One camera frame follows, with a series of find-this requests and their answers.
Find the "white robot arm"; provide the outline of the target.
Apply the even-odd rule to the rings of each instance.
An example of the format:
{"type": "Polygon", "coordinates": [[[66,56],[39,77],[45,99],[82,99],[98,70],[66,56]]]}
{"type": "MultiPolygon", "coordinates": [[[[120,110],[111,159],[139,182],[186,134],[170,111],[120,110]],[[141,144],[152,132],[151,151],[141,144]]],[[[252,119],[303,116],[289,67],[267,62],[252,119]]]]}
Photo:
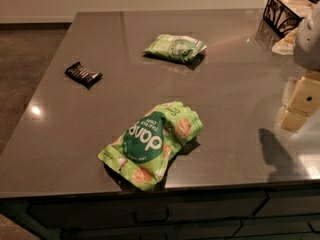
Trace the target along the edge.
{"type": "Polygon", "coordinates": [[[292,55],[306,72],[290,77],[282,97],[278,117],[280,128],[297,132],[320,107],[320,1],[280,0],[302,14],[299,25],[280,39],[272,52],[292,55]]]}

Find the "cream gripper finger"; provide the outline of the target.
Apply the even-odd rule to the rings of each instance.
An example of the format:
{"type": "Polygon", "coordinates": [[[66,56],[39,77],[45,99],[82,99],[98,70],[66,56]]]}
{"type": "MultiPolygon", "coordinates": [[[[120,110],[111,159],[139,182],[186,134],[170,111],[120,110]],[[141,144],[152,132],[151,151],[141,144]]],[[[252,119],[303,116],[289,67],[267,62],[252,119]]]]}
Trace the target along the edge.
{"type": "Polygon", "coordinates": [[[308,71],[298,79],[290,77],[282,96],[278,125],[297,132],[319,107],[320,72],[308,71]]]}

